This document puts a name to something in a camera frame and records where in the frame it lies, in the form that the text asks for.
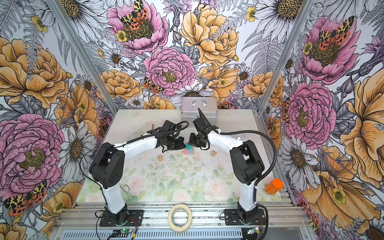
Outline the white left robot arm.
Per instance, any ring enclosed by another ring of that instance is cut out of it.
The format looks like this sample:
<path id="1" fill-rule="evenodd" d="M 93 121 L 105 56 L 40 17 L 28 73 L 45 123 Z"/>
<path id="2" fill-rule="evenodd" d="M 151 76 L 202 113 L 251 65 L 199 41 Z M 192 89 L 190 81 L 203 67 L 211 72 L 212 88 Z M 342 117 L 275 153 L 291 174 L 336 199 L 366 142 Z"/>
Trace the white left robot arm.
<path id="1" fill-rule="evenodd" d="M 103 143 L 90 164 L 89 173 L 92 181 L 100 188 L 105 199 L 103 212 L 104 226 L 139 226 L 135 217 L 128 210 L 120 186 L 124 167 L 128 161 L 148 150 L 162 148 L 162 152 L 182 150 L 186 147 L 181 131 L 189 127 L 189 122 L 177 124 L 166 120 L 161 127 L 121 144 Z"/>

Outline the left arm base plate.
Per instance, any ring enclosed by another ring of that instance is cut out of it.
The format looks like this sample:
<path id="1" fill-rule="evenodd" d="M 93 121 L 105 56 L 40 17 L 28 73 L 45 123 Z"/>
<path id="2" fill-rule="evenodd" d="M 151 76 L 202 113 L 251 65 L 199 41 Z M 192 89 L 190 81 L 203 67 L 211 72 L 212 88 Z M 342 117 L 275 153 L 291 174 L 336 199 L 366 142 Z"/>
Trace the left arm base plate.
<path id="1" fill-rule="evenodd" d="M 125 210 L 113 214 L 109 210 L 104 211 L 100 220 L 101 227 L 140 227 L 142 225 L 143 210 Z"/>

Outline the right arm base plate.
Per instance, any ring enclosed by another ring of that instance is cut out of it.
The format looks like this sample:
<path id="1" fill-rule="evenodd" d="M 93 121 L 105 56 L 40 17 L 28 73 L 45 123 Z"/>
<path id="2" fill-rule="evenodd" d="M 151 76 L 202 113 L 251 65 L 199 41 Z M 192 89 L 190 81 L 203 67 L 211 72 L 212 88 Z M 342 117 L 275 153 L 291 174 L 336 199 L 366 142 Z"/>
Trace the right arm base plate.
<path id="1" fill-rule="evenodd" d="M 227 226 L 264 226 L 266 217 L 267 214 L 261 208 L 246 213 L 236 209 L 224 210 L 224 220 Z"/>

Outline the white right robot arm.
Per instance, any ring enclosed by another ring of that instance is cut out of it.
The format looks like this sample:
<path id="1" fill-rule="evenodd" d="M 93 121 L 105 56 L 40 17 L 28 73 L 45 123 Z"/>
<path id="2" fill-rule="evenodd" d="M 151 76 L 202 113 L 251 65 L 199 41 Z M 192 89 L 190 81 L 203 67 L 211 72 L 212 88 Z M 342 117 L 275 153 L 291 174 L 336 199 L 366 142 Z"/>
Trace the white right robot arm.
<path id="1" fill-rule="evenodd" d="M 244 142 L 239 138 L 232 138 L 231 135 L 253 133 L 267 140 L 269 137 L 259 131 L 221 132 L 218 127 L 209 122 L 203 113 L 200 113 L 193 124 L 197 133 L 190 134 L 189 145 L 204 151 L 214 145 L 229 153 L 233 172 L 238 181 L 242 183 L 238 216 L 243 224 L 250 224 L 259 211 L 256 200 L 257 184 L 262 179 L 265 165 L 253 141 Z"/>

